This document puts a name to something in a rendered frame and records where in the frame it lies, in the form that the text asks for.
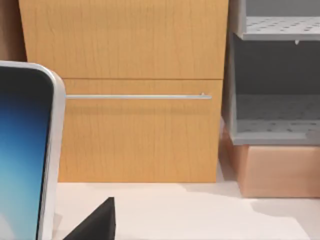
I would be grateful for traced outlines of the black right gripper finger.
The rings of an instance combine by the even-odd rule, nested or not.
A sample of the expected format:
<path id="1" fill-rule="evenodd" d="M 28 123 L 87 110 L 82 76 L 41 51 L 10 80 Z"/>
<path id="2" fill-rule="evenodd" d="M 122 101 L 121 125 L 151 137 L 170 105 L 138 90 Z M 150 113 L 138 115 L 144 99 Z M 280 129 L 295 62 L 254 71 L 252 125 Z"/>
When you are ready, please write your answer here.
<path id="1" fill-rule="evenodd" d="M 108 197 L 63 240 L 115 240 L 115 198 Z"/>

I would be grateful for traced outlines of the brown wooden cupboard side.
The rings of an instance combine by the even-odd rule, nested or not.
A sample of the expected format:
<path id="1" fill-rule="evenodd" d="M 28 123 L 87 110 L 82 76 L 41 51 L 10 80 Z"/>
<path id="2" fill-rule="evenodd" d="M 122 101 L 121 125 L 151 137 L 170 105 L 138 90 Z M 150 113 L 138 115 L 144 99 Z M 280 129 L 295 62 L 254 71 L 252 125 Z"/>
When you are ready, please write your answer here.
<path id="1" fill-rule="evenodd" d="M 0 60 L 27 61 L 18 0 L 0 0 Z"/>

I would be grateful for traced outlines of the grey pierced drawer inside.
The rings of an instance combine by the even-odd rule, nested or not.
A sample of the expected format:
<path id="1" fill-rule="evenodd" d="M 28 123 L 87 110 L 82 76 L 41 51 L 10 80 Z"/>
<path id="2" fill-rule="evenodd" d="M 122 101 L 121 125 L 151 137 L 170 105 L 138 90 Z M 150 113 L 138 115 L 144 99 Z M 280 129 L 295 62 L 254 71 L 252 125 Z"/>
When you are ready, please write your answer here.
<path id="1" fill-rule="evenodd" d="M 320 42 L 320 0 L 231 0 L 229 16 L 244 41 Z"/>

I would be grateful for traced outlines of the plain wooden drawer front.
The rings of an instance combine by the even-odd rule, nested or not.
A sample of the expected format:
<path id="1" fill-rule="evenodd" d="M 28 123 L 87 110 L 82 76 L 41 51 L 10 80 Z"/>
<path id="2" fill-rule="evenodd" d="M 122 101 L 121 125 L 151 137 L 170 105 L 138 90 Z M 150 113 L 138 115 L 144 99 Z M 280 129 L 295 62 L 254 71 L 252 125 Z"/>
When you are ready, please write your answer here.
<path id="1" fill-rule="evenodd" d="M 229 0 L 18 0 L 26 56 L 65 79 L 222 79 Z"/>

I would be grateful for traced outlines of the white smartphone with blue screen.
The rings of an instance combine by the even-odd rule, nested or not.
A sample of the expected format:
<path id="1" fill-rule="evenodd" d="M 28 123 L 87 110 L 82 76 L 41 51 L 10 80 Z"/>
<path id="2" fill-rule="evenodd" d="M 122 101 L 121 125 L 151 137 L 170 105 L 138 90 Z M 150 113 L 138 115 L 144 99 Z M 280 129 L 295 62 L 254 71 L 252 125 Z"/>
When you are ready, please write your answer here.
<path id="1" fill-rule="evenodd" d="M 0 240 L 53 240 L 65 105 L 55 72 L 0 60 Z"/>

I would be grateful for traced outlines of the salmon-coloured box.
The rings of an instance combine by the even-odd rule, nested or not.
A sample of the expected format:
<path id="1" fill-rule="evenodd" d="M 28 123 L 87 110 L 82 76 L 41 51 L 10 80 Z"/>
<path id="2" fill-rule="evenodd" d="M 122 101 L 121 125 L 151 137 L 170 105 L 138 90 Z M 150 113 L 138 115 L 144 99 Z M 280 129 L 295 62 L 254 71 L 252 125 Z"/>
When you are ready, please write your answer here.
<path id="1" fill-rule="evenodd" d="M 220 152 L 246 198 L 320 198 L 320 146 L 234 145 L 221 128 Z"/>

